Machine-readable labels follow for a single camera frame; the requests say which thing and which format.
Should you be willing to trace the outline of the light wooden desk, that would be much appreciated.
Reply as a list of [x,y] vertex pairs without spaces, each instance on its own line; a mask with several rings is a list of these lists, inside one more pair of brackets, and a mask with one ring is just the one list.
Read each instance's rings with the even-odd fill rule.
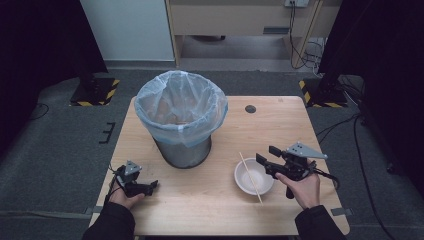
[[309,0],[306,8],[285,0],[165,0],[174,57],[186,36],[281,35],[299,67],[312,38],[326,39],[343,0]]

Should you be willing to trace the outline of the metal mesh trash bin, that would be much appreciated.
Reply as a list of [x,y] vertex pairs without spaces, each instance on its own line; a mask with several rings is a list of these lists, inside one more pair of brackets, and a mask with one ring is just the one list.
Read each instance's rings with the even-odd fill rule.
[[171,134],[166,137],[154,137],[154,141],[163,159],[178,169],[189,169],[200,165],[206,160],[212,147],[210,135],[191,138]]

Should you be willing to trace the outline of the white bowl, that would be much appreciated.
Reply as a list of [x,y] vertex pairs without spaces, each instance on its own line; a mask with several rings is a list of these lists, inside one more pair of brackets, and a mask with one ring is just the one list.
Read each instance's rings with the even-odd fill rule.
[[[255,181],[259,194],[263,195],[269,192],[273,187],[274,179],[266,174],[264,167],[257,163],[255,158],[246,158],[245,161]],[[235,167],[234,179],[243,192],[250,195],[256,195],[242,161]]]

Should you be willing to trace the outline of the black stand base striped edge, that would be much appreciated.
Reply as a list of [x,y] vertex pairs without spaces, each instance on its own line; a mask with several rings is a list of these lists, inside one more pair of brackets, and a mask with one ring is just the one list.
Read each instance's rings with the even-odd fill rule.
[[95,78],[90,84],[80,83],[70,99],[71,106],[108,105],[115,94],[119,80]]
[[303,79],[299,82],[307,107],[339,108],[347,106],[344,89],[339,82],[325,83],[318,78]]

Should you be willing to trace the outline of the translucent plastic bin liner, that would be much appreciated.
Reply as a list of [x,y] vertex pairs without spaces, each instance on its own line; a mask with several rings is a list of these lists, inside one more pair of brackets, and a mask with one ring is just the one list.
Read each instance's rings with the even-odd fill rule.
[[134,107],[155,140],[192,147],[223,124],[228,100],[209,79],[175,70],[148,81],[139,90]]

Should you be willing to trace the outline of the person's right hand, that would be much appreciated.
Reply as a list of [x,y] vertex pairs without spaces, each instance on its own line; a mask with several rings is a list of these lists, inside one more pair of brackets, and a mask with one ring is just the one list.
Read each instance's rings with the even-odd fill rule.
[[281,173],[276,173],[275,176],[292,191],[303,209],[320,204],[320,179],[317,174],[311,174],[301,181],[293,181]]

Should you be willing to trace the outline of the white panel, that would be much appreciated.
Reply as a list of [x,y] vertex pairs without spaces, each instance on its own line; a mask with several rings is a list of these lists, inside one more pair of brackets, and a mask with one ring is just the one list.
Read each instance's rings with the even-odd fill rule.
[[173,61],[165,0],[81,0],[104,60]]

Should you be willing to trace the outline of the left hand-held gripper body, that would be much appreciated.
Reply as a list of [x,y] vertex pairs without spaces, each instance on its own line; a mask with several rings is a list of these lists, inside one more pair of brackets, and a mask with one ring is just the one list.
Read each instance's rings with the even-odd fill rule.
[[151,196],[153,194],[153,182],[150,184],[139,184],[137,182],[140,171],[141,167],[131,160],[128,160],[125,165],[122,165],[115,171],[115,179],[127,197],[134,197],[139,194]]

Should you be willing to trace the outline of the person's left hand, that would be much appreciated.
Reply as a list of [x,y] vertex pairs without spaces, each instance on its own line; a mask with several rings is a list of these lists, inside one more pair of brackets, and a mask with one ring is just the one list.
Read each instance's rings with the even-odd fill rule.
[[127,197],[122,188],[116,188],[112,191],[109,201],[115,204],[119,204],[130,210],[135,204],[140,202],[145,195],[143,193],[133,197]]

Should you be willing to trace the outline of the wooden chopstick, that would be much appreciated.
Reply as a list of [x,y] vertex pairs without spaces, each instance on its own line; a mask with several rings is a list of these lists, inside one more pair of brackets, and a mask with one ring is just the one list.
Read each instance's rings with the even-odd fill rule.
[[260,195],[260,194],[259,194],[259,192],[258,192],[258,189],[257,189],[257,186],[256,186],[256,184],[255,184],[255,181],[254,181],[254,179],[253,179],[253,177],[252,177],[252,175],[251,175],[251,173],[250,173],[250,171],[249,171],[249,168],[248,168],[248,166],[247,166],[247,164],[246,164],[245,158],[244,158],[244,156],[243,156],[242,152],[238,152],[238,153],[239,153],[239,156],[240,156],[240,158],[241,158],[241,161],[242,161],[242,163],[243,163],[243,165],[244,165],[244,167],[245,167],[245,169],[246,169],[246,173],[247,173],[247,175],[248,175],[248,177],[249,177],[249,179],[250,179],[250,181],[251,181],[251,183],[252,183],[252,187],[253,187],[253,189],[254,189],[254,191],[255,191],[255,194],[256,194],[256,196],[257,196],[257,198],[258,198],[258,200],[259,200],[259,202],[260,202],[261,206],[264,206],[263,201],[262,201],[262,198],[261,198],[261,195]]

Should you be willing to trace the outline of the dark curtain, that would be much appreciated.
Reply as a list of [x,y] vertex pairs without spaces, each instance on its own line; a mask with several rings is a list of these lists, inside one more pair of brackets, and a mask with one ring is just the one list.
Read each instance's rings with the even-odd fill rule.
[[0,156],[43,89],[105,70],[80,0],[0,0]]
[[342,0],[319,71],[362,77],[365,115],[424,197],[424,0]]

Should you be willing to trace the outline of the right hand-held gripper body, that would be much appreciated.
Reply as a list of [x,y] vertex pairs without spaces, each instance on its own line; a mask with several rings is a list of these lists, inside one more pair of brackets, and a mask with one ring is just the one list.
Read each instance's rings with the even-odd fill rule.
[[283,156],[281,158],[285,161],[285,163],[283,165],[274,163],[277,168],[276,173],[281,173],[293,181],[303,180],[317,170],[316,162],[309,162],[309,158],[324,160],[328,158],[326,154],[318,152],[301,142],[297,142],[282,151]]

